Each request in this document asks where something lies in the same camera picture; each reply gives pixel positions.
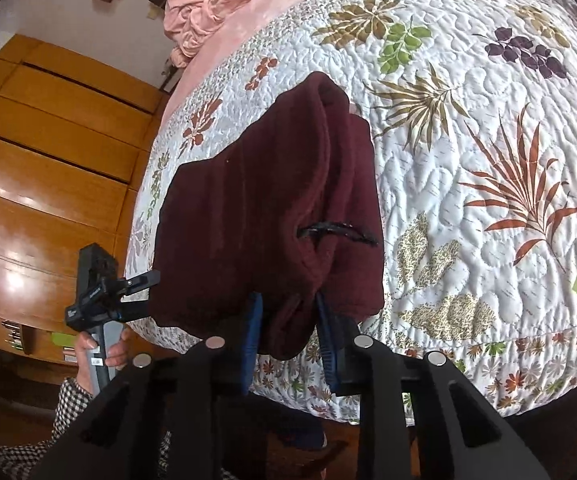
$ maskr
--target wooden wardrobe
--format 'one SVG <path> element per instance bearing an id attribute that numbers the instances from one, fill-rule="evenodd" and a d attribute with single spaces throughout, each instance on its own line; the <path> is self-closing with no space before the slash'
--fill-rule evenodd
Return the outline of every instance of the wooden wardrobe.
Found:
<path id="1" fill-rule="evenodd" d="M 0 51 L 0 348 L 63 363 L 78 251 L 124 267 L 166 96 L 70 50 L 16 35 Z M 23 348 L 3 320 L 22 325 Z"/>

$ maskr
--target white floral quilt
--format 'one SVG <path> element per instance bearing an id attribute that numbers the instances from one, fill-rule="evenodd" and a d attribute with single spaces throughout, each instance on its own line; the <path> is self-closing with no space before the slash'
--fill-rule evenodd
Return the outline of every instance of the white floral quilt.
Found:
<path id="1" fill-rule="evenodd" d="M 305 0 L 291 8 L 162 127 L 137 198 L 126 275 L 151 268 L 178 166 L 219 153 L 315 70 L 347 92 L 374 139 L 386 298 L 361 330 L 411 356 L 441 349 L 502 415 L 574 388 L 573 0 Z M 152 319 L 133 327 L 179 352 L 197 342 Z M 331 395 L 315 336 L 291 361 L 259 356 L 252 390 L 339 421 L 359 416 L 356 398 Z"/>

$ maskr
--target houndstooth shirt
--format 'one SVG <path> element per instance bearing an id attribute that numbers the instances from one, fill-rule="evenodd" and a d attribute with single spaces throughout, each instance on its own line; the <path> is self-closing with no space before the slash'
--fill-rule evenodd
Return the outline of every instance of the houndstooth shirt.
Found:
<path id="1" fill-rule="evenodd" d="M 49 448 L 64 434 L 66 428 L 84 411 L 91 399 L 91 394 L 79 386 L 75 378 L 65 380 L 59 390 L 59 401 L 50 440 L 32 446 L 0 446 L 0 468 L 12 480 L 26 480 L 33 466 L 42 459 Z M 158 468 L 160 479 L 166 477 L 170 443 L 171 434 L 167 431 L 160 446 Z M 222 469 L 222 480 L 237 479 Z"/>

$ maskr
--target maroon towel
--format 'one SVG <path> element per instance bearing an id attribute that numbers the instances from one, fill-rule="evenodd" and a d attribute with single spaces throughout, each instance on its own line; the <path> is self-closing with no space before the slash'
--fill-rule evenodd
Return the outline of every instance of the maroon towel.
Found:
<path id="1" fill-rule="evenodd" d="M 383 307 L 383 234 L 368 123 L 327 75 L 313 73 L 214 158 L 180 166 L 160 211 L 150 315 L 200 338 L 264 297 L 260 353 L 297 355 L 313 333 L 315 293 L 361 322 Z M 378 246 L 339 235 L 346 222 Z"/>

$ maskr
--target person's hand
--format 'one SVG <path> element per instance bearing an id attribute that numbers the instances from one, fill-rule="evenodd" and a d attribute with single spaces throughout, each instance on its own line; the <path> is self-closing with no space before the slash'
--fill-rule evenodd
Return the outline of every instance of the person's hand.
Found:
<path id="1" fill-rule="evenodd" d="M 107 366 L 114 366 L 115 368 L 123 367 L 128 362 L 128 343 L 126 341 L 130 338 L 130 329 L 125 327 L 120 335 L 120 340 L 106 351 Z M 91 395 L 91 365 L 86 356 L 87 350 L 97 348 L 98 344 L 95 339 L 88 332 L 79 332 L 75 339 L 75 356 L 77 357 L 77 377 L 75 378 L 79 386 L 89 392 Z"/>

